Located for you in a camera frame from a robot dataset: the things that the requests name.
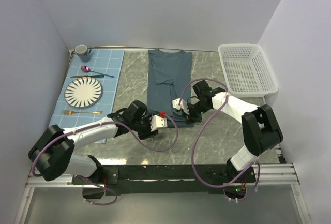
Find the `blue-grey t-shirt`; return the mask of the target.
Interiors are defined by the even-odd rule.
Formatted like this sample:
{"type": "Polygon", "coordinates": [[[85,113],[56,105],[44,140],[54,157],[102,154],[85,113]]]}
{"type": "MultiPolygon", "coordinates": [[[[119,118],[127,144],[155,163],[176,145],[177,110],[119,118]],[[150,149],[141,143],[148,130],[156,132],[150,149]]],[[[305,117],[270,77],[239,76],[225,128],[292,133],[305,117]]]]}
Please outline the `blue-grey t-shirt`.
{"type": "Polygon", "coordinates": [[[191,52],[148,50],[147,108],[152,112],[165,112],[179,128],[194,126],[186,124],[185,118],[176,114],[172,107],[172,101],[181,96],[191,81],[191,67],[191,52]]]}

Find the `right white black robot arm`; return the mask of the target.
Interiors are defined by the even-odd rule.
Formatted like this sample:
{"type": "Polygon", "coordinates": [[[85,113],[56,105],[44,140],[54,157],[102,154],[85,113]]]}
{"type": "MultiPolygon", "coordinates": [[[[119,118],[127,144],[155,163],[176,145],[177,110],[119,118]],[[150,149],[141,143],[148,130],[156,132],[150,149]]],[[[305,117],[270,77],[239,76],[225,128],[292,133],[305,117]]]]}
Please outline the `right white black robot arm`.
{"type": "Polygon", "coordinates": [[[238,121],[243,130],[243,147],[227,161],[226,175],[238,182],[244,169],[255,162],[265,151],[283,141],[283,134],[271,106],[257,106],[230,95],[223,88],[212,89],[206,80],[195,80],[193,90],[198,101],[194,104],[181,95],[172,101],[173,108],[181,111],[186,123],[200,123],[202,114],[217,110],[238,121]]]}

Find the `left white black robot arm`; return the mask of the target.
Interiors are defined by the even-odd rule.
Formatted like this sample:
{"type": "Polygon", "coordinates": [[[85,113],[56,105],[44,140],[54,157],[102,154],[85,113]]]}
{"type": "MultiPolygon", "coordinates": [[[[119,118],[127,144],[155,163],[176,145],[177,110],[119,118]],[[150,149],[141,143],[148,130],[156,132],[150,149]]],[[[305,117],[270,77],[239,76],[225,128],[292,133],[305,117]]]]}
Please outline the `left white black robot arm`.
{"type": "Polygon", "coordinates": [[[115,138],[129,132],[139,141],[158,134],[164,120],[150,115],[147,106],[135,100],[128,108],[122,108],[93,123],[73,128],[52,125],[47,128],[28,152],[32,161],[32,174],[52,181],[62,174],[84,176],[90,183],[98,183],[103,176],[102,165],[94,156],[78,156],[78,149],[103,139],[115,138]]]}

